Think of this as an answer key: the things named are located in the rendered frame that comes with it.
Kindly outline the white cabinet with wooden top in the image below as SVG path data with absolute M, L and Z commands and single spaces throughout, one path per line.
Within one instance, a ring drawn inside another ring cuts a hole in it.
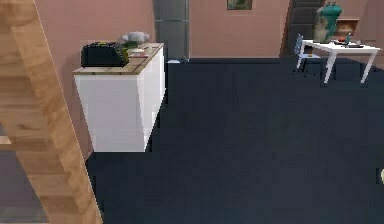
M 164 45 L 145 43 L 145 58 L 124 67 L 73 72 L 96 152 L 144 152 L 165 94 Z

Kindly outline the pink book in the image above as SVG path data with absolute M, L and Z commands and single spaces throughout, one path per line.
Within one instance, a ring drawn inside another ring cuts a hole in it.
M 148 58 L 149 53 L 146 53 L 144 49 L 133 49 L 129 54 L 129 58 Z

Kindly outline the grey fridge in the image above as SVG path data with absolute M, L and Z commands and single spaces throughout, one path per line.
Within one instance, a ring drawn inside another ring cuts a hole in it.
M 167 60 L 189 59 L 189 0 L 152 0 L 156 41 L 165 44 Z

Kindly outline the grey kettle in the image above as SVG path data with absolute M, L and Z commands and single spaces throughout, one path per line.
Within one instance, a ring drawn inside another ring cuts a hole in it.
M 150 35 L 148 33 L 134 31 L 134 32 L 129 32 L 127 34 L 122 35 L 121 39 L 123 41 L 135 41 L 138 44 L 143 44 L 150 39 Z

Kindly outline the black toaster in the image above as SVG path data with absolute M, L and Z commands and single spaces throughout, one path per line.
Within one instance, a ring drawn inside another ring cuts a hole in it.
M 129 62 L 121 44 L 94 42 L 81 50 L 82 67 L 124 67 Z

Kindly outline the framed green picture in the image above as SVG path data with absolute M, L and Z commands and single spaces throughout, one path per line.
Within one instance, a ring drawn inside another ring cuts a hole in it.
M 228 10 L 251 10 L 253 0 L 227 0 Z

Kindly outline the blue chair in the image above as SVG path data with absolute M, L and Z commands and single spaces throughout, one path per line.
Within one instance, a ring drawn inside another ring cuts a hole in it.
M 312 52 L 312 47 L 304 45 L 303 40 L 304 37 L 301 34 L 298 34 L 294 47 L 294 54 L 298 58 L 295 72 L 306 76 L 308 74 L 308 71 L 306 70 L 307 61 L 309 59 L 319 59 L 319 56 Z

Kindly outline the dark room door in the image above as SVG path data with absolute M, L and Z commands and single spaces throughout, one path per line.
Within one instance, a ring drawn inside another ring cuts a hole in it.
M 298 34 L 309 39 L 313 38 L 313 27 L 317 17 L 316 11 L 324 3 L 325 0 L 289 0 L 280 57 L 293 55 L 293 48 Z

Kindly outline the light wooden door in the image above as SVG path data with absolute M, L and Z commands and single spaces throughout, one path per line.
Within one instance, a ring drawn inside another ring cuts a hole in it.
M 34 0 L 0 0 L 0 125 L 49 224 L 103 224 Z

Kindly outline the white table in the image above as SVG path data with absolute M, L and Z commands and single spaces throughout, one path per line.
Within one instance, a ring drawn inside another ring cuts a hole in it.
M 376 58 L 376 55 L 380 51 L 380 48 L 367 46 L 367 45 L 365 45 L 363 48 L 351 48 L 351 47 L 342 47 L 341 45 L 336 45 L 331 43 L 321 44 L 321 43 L 315 43 L 313 40 L 303 40 L 301 43 L 300 53 L 304 52 L 304 49 L 306 46 L 319 49 L 322 51 L 326 51 L 329 53 L 329 57 L 326 63 L 327 71 L 323 81 L 324 84 L 328 83 L 334 63 L 339 54 L 369 54 L 370 57 L 366 64 L 365 70 L 363 72 L 363 75 L 360 81 L 361 84 L 364 84 L 369 75 L 371 66 Z

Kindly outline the teal statue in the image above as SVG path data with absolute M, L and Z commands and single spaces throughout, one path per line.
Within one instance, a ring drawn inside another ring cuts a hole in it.
M 329 43 L 336 31 L 336 21 L 342 13 L 342 8 L 335 1 L 327 2 L 316 13 L 313 41 L 315 43 Z

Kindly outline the wooden framed picture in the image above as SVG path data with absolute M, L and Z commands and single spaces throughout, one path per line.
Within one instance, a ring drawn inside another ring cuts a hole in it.
M 339 38 L 345 38 L 347 35 L 353 36 L 357 25 L 359 23 L 359 19 L 356 18 L 347 18 L 347 19 L 337 19 L 336 20 L 336 31 L 334 36 Z

